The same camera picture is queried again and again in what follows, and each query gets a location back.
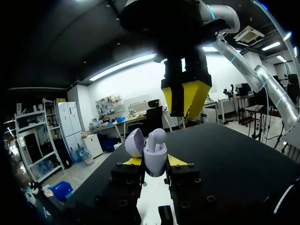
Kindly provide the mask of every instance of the blue storage bin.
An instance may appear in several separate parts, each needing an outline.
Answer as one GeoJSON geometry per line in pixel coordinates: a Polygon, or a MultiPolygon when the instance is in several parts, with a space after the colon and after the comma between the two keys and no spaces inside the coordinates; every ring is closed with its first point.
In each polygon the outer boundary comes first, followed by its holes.
{"type": "Polygon", "coordinates": [[[116,141],[114,139],[109,139],[108,141],[100,141],[100,145],[103,151],[113,152],[114,144],[116,141]]]}
{"type": "Polygon", "coordinates": [[[119,118],[117,119],[117,123],[121,123],[121,122],[123,122],[125,119],[126,119],[125,116],[119,117],[119,118]]]}
{"type": "Polygon", "coordinates": [[[63,200],[65,197],[70,196],[70,193],[73,191],[71,185],[65,181],[58,183],[50,190],[52,190],[54,196],[60,201],[63,200]]]}

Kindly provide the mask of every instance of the office chair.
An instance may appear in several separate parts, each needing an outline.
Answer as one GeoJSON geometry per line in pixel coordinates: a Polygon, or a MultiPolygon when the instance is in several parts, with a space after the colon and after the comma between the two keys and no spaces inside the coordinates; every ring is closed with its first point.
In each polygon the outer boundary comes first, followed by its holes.
{"type": "Polygon", "coordinates": [[[287,85],[287,94],[296,104],[296,99],[300,96],[299,81],[296,74],[289,74],[288,79],[290,84],[287,85]]]}
{"type": "Polygon", "coordinates": [[[147,110],[146,123],[145,123],[145,136],[148,136],[150,132],[156,128],[163,128],[162,114],[163,106],[159,106],[159,100],[153,100],[148,103],[151,109],[147,110]]]}

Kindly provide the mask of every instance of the ceiling light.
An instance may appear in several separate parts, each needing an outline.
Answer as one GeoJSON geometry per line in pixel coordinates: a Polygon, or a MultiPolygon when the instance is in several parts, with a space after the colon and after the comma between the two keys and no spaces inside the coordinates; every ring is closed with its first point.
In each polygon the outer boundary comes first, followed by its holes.
{"type": "Polygon", "coordinates": [[[123,62],[121,64],[118,64],[116,65],[115,67],[112,67],[112,68],[109,68],[95,76],[93,76],[92,78],[90,78],[90,81],[95,81],[97,79],[99,79],[100,77],[103,77],[107,74],[110,74],[118,69],[121,69],[121,68],[124,68],[124,67],[127,67],[127,66],[130,66],[132,64],[135,64],[135,63],[138,63],[138,62],[143,62],[143,61],[146,61],[146,60],[150,60],[152,59],[154,56],[156,56],[156,54],[150,54],[150,55],[145,55],[145,56],[142,56],[142,57],[139,57],[139,58],[136,58],[136,59],[133,59],[133,60],[129,60],[127,62],[123,62]]]}
{"type": "Polygon", "coordinates": [[[288,32],[287,35],[283,38],[283,40],[286,41],[291,35],[292,35],[292,33],[288,32]]]}
{"type": "Polygon", "coordinates": [[[214,47],[210,47],[210,46],[204,46],[204,47],[202,47],[202,49],[205,52],[217,52],[217,49],[215,49],[214,47]]]}
{"type": "Polygon", "coordinates": [[[280,45],[280,42],[279,42],[279,41],[277,41],[277,42],[275,42],[275,43],[273,43],[273,44],[271,44],[271,45],[269,45],[269,46],[267,46],[267,47],[264,47],[262,50],[263,50],[263,51],[266,51],[266,50],[268,50],[268,49],[270,49],[270,48],[274,48],[274,47],[276,47],[276,46],[278,46],[278,45],[280,45]]]}
{"type": "Polygon", "coordinates": [[[286,60],[281,56],[281,55],[278,55],[278,56],[276,56],[277,57],[277,59],[279,59],[279,60],[281,60],[281,61],[283,61],[283,62],[286,62],[286,60]]]}
{"type": "Polygon", "coordinates": [[[295,58],[297,57],[298,53],[297,53],[297,47],[294,47],[294,55],[295,55],[295,58]]]}

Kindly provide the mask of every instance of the bolt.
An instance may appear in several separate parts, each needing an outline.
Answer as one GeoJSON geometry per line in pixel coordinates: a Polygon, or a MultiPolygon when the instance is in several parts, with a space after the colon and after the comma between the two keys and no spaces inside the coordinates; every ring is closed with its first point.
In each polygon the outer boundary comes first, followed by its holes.
{"type": "Polygon", "coordinates": [[[201,182],[201,179],[200,178],[196,178],[194,179],[195,183],[200,183],[201,182]]]}
{"type": "Polygon", "coordinates": [[[189,208],[191,206],[191,203],[189,203],[189,202],[182,202],[182,203],[180,203],[180,206],[183,209],[187,209],[187,208],[189,208]]]}
{"type": "Polygon", "coordinates": [[[120,200],[120,206],[126,206],[127,205],[127,201],[126,200],[120,200]]]}
{"type": "Polygon", "coordinates": [[[207,196],[206,200],[209,202],[209,203],[212,203],[216,200],[216,197],[213,196],[213,195],[209,195],[207,196]]]}
{"type": "Polygon", "coordinates": [[[133,184],[133,180],[126,180],[127,184],[133,184]]]}

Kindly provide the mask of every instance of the computer monitor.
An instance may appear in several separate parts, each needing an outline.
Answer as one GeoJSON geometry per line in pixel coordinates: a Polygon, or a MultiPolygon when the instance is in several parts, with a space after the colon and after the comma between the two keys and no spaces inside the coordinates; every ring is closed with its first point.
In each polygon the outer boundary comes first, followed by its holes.
{"type": "Polygon", "coordinates": [[[244,88],[247,92],[251,91],[251,88],[248,83],[242,83],[242,88],[244,88]]]}

